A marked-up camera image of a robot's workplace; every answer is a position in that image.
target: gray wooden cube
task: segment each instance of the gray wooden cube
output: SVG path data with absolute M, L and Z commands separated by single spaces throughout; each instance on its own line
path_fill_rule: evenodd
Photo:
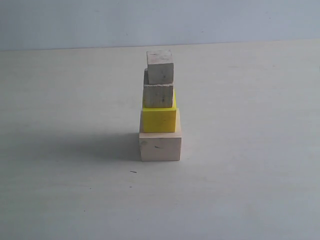
M 173 84 L 174 60 L 170 50 L 147 51 L 149 84 Z
M 144 70 L 143 79 L 143 106 L 145 108 L 172 108 L 174 85 L 148 84 L 148 70 Z

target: wooden block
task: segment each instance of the wooden block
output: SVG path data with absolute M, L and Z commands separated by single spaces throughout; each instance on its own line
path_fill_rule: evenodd
M 174 85 L 147 84 L 148 70 L 144 70 L 143 105 L 146 108 L 171 108 L 173 105 Z
M 182 131 L 179 110 L 176 111 L 175 119 L 175 132 L 145 133 L 143 117 L 140 117 L 139 143 L 142 161 L 180 160 Z
M 173 133 L 176 131 L 177 103 L 173 91 L 172 107 L 142 106 L 143 129 L 145 133 Z
M 147 51 L 149 84 L 173 84 L 174 61 L 170 50 Z

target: yellow painted block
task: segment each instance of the yellow painted block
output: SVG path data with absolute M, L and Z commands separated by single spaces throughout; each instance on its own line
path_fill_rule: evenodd
M 176 131 L 177 103 L 173 91 L 172 107 L 142 107 L 144 133 L 174 133 Z

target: table surface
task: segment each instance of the table surface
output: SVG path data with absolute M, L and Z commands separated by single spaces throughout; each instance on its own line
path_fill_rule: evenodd
M 171 49 L 178 162 L 141 162 Z M 320 40 L 0 52 L 0 238 L 317 240 Z

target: white wall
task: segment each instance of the white wall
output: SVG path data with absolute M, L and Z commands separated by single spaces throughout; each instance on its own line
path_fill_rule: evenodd
M 319 0 L 0 0 L 0 50 L 320 38 Z

